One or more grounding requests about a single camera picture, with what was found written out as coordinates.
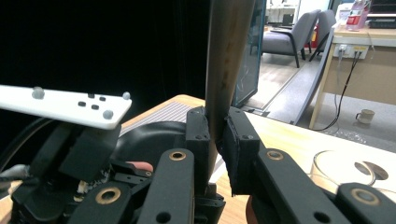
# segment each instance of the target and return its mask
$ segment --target power cord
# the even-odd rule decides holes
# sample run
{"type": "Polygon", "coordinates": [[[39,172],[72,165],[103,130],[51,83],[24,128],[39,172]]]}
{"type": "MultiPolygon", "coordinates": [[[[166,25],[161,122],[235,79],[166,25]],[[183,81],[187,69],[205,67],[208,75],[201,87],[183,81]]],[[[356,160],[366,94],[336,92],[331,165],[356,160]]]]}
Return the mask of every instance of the power cord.
{"type": "Polygon", "coordinates": [[[353,57],[353,62],[352,62],[352,67],[351,67],[349,75],[348,75],[348,77],[346,79],[346,84],[344,85],[343,92],[341,93],[341,98],[340,98],[340,102],[339,102],[338,106],[337,106],[336,100],[334,98],[335,109],[336,109],[336,115],[335,115],[334,120],[328,126],[326,126],[325,128],[323,128],[323,129],[313,129],[313,131],[317,131],[317,132],[325,131],[325,130],[331,128],[338,121],[338,119],[340,118],[341,103],[343,102],[343,98],[344,98],[345,92],[347,90],[347,87],[348,87],[348,84],[349,84],[349,80],[352,77],[353,70],[354,70],[356,64],[358,63],[358,60],[359,60],[360,56],[361,56],[361,51],[359,51],[359,52],[355,51],[355,55],[353,57]]]}

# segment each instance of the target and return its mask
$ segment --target cable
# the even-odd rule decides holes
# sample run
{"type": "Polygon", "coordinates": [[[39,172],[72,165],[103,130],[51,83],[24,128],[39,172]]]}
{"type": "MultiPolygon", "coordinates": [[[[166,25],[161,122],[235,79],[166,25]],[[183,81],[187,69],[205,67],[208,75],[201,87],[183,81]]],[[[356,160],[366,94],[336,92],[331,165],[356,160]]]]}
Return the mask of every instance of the cable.
{"type": "Polygon", "coordinates": [[[334,119],[328,126],[326,126],[325,128],[323,128],[323,129],[314,129],[313,131],[320,132],[320,131],[324,131],[324,130],[326,130],[326,129],[329,129],[329,128],[331,128],[331,127],[337,122],[337,120],[339,119],[340,113],[341,113],[341,103],[343,102],[344,94],[345,94],[345,92],[346,92],[346,90],[347,90],[347,87],[348,87],[348,84],[349,84],[349,80],[350,80],[350,78],[352,77],[352,72],[353,72],[353,70],[354,70],[356,64],[358,63],[358,60],[359,60],[359,57],[360,57],[360,56],[361,56],[361,51],[355,52],[355,56],[353,57],[352,67],[351,67],[350,72],[349,72],[349,75],[348,75],[348,77],[347,77],[347,79],[346,79],[346,84],[344,85],[343,92],[341,93],[341,98],[340,98],[340,102],[339,102],[339,104],[338,104],[338,109],[337,109],[337,113],[336,113],[335,119],[334,119]]]}
{"type": "Polygon", "coordinates": [[[8,162],[12,159],[15,153],[23,146],[23,144],[30,139],[30,137],[37,131],[42,129],[47,124],[51,123],[53,119],[39,118],[26,126],[17,137],[6,147],[0,156],[0,173],[6,168],[8,162]]]}

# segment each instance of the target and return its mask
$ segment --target wooden table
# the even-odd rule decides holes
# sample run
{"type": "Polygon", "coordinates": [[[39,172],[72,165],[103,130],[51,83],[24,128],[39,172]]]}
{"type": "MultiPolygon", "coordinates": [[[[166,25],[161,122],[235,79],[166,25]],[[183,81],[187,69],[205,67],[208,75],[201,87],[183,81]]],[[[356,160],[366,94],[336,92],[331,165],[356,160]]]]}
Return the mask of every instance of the wooden table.
{"type": "MultiPolygon", "coordinates": [[[[138,122],[173,102],[189,105],[191,107],[205,104],[205,101],[201,99],[187,95],[179,95],[125,122],[122,126],[126,127],[138,122]]],[[[396,155],[393,153],[249,113],[247,113],[247,117],[267,147],[278,148],[288,152],[306,173],[310,173],[313,158],[318,152],[323,150],[336,150],[346,155],[360,158],[360,160],[370,161],[384,168],[388,172],[389,178],[375,181],[373,187],[396,191],[396,177],[395,173],[392,171],[394,170],[393,163],[396,161],[396,155]]],[[[217,184],[218,193],[224,196],[226,201],[226,206],[219,223],[246,223],[245,207],[248,196],[231,197],[231,189],[227,174],[224,174],[217,184]]],[[[9,211],[10,201],[4,202],[5,203],[0,204],[0,211],[6,211],[6,209],[9,211]]]]}
{"type": "Polygon", "coordinates": [[[338,57],[333,57],[334,53],[338,55],[336,47],[340,44],[368,48],[365,59],[360,59],[353,71],[353,78],[345,96],[396,105],[394,97],[396,95],[396,30],[366,27],[358,32],[350,32],[345,29],[345,26],[339,26],[334,30],[329,57],[320,81],[318,98],[309,125],[310,129],[315,129],[315,122],[322,110],[325,95],[335,93],[341,95],[350,73],[353,62],[351,58],[343,58],[340,63],[338,57]]]}

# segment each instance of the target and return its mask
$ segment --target glass panel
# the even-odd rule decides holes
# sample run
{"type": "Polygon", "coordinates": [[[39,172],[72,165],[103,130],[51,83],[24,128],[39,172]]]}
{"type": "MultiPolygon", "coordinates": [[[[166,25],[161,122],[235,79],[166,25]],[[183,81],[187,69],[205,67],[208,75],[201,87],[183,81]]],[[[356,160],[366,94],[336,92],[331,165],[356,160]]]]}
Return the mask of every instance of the glass panel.
{"type": "Polygon", "coordinates": [[[232,106],[241,106],[257,92],[262,56],[260,51],[262,42],[260,40],[262,39],[264,26],[264,10],[265,0],[256,1],[241,67],[236,80],[232,106]]]}

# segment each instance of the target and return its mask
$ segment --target white desk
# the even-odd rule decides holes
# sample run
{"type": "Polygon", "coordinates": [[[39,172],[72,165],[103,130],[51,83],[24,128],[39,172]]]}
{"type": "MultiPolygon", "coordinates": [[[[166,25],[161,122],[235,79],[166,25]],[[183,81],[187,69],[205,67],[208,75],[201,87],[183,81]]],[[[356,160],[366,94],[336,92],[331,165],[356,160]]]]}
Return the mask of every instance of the white desk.
{"type": "Polygon", "coordinates": [[[311,129],[322,109],[324,95],[341,95],[343,88],[338,88],[337,77],[343,87],[350,72],[352,59],[343,59],[338,69],[339,60],[333,57],[337,44],[370,46],[365,59],[358,61],[353,71],[353,76],[358,77],[355,78],[357,81],[347,87],[345,96],[396,105],[396,30],[365,28],[350,32],[339,27],[334,31],[329,58],[319,85],[318,99],[309,125],[311,129]]]}

